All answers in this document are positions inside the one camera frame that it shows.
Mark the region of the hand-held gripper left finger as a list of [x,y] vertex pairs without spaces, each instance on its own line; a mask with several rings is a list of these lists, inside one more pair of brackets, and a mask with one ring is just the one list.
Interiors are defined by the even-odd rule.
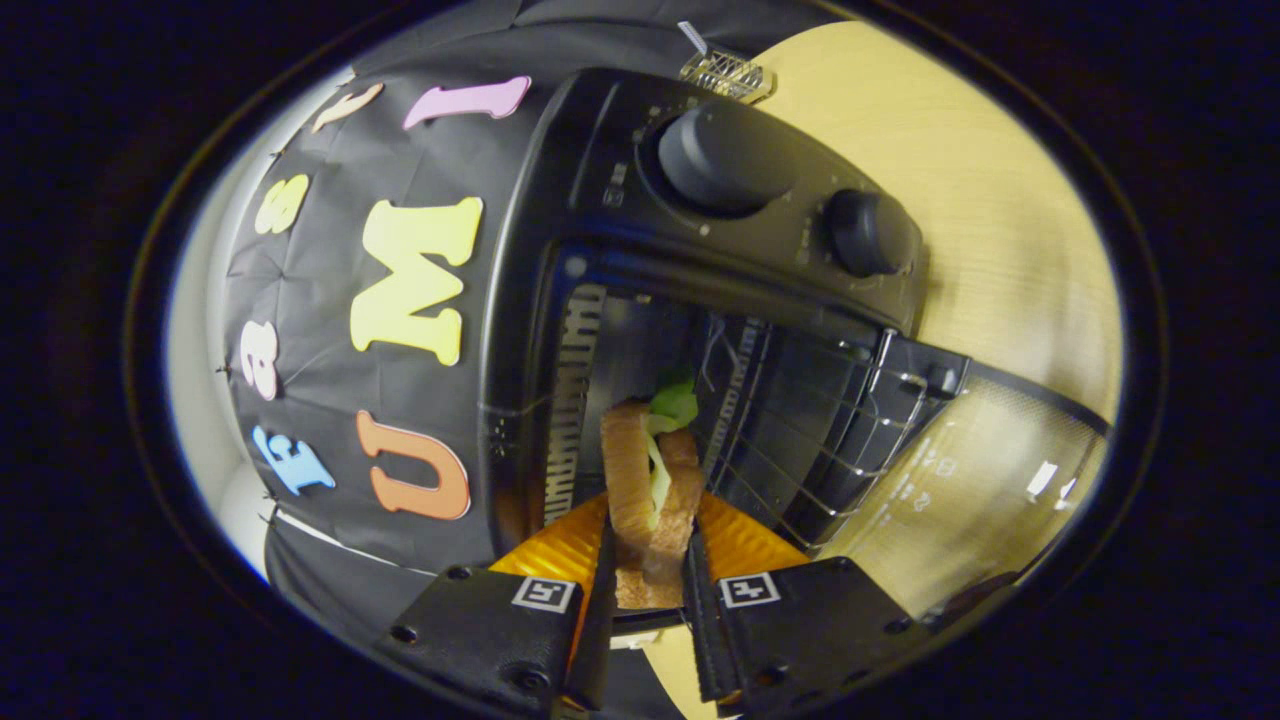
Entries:
[[489,568],[445,569],[376,642],[419,680],[503,712],[552,719],[603,706],[614,615],[605,496]]

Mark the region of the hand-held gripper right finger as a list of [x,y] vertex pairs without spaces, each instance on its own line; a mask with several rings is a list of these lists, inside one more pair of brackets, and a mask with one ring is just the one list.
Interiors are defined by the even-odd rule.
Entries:
[[809,559],[714,495],[694,518],[684,597],[700,697],[721,716],[809,712],[933,635],[851,559]]

